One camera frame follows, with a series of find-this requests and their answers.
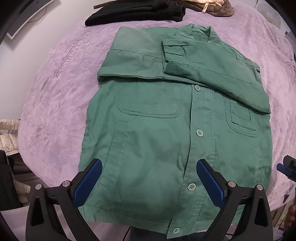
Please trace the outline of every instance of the green jacket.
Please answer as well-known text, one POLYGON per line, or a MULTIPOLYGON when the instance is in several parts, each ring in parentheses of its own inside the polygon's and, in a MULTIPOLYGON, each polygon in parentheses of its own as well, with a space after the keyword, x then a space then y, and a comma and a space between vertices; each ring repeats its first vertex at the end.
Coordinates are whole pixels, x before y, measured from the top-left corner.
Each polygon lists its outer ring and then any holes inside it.
POLYGON ((260 68, 211 27, 121 27, 98 80, 79 170, 93 158, 104 169, 80 209, 87 220, 167 238, 207 229, 219 208, 196 174, 202 158, 226 180, 267 189, 270 108, 260 68))

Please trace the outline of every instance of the bed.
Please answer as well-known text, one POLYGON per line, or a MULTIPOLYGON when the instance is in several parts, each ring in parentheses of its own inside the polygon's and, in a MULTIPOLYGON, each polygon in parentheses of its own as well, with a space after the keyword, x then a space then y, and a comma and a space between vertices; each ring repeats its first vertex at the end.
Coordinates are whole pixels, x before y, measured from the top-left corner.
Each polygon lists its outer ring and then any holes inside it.
POLYGON ((19 129, 26 165, 47 185, 57 186, 78 172, 89 100, 99 89, 96 73, 121 26, 212 26, 218 36, 261 68, 270 98, 272 175, 267 191, 271 210, 295 196, 295 184, 276 171, 285 155, 296 157, 296 63, 291 44, 255 9, 235 3, 235 14, 217 18, 186 9, 182 22, 134 21, 85 27, 82 20, 48 54, 29 89, 19 129))

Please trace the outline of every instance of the jacket pocket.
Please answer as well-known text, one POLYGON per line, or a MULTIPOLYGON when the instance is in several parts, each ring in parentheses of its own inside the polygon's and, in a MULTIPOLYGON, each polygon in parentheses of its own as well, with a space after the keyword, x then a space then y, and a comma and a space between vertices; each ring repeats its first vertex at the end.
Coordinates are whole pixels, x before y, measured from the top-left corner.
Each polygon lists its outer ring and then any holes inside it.
POLYGON ((246 136, 257 137, 257 128, 253 111, 244 104, 224 96, 225 115, 229 127, 246 136))
POLYGON ((243 56, 242 54, 240 53, 235 53, 236 54, 236 57, 238 60, 242 61, 243 63, 247 64, 247 65, 250 65, 251 67, 255 68, 258 70, 258 72, 260 73, 260 67, 258 64, 256 64, 254 61, 246 58, 245 56, 243 56))
POLYGON ((173 81, 124 81, 118 108, 130 115, 175 118, 181 106, 181 85, 173 81))
POLYGON ((117 121, 111 145, 107 154, 106 163, 103 166, 103 173, 100 184, 109 187, 115 181, 120 172, 120 166, 124 154, 124 144, 126 143, 126 129, 128 122, 117 121))

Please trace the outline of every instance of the button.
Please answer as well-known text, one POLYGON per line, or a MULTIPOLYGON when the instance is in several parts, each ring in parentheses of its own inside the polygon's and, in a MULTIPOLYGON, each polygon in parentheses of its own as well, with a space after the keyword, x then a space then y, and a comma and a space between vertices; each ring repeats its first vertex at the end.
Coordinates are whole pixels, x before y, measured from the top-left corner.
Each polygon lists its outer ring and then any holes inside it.
POLYGON ((194 189, 195 189, 195 184, 194 183, 189 184, 188 190, 193 191, 194 189))
POLYGON ((201 130, 197 130, 197 131, 196 131, 196 134, 197 134, 199 137, 203 136, 203 132, 202 132, 201 130))
POLYGON ((176 228, 176 229, 173 230, 173 233, 176 234, 176 233, 178 233, 179 231, 180 231, 180 229, 179 229, 179 228, 176 228))
POLYGON ((194 88, 195 88, 196 91, 200 91, 200 86, 199 85, 196 85, 194 88))
POLYGON ((260 190, 260 191, 262 191, 262 190, 263 190, 263 186, 262 186, 262 185, 260 185, 260 184, 258 184, 258 185, 257 185, 257 188, 258 188, 258 190, 260 190))

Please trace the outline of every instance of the brown fabric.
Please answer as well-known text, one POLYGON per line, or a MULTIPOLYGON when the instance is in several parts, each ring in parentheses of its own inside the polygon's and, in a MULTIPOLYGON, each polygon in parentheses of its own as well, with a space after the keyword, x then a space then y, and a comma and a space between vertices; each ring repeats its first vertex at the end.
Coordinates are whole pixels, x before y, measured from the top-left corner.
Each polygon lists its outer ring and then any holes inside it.
MULTIPOLYGON (((205 6, 204 4, 188 2, 183 0, 174 0, 174 1, 183 5, 185 8, 190 8, 197 12, 201 12, 205 6)), ((234 9, 228 0, 224 0, 224 4, 222 5, 222 7, 209 5, 207 7, 206 13, 216 17, 230 17, 234 14, 234 9)))

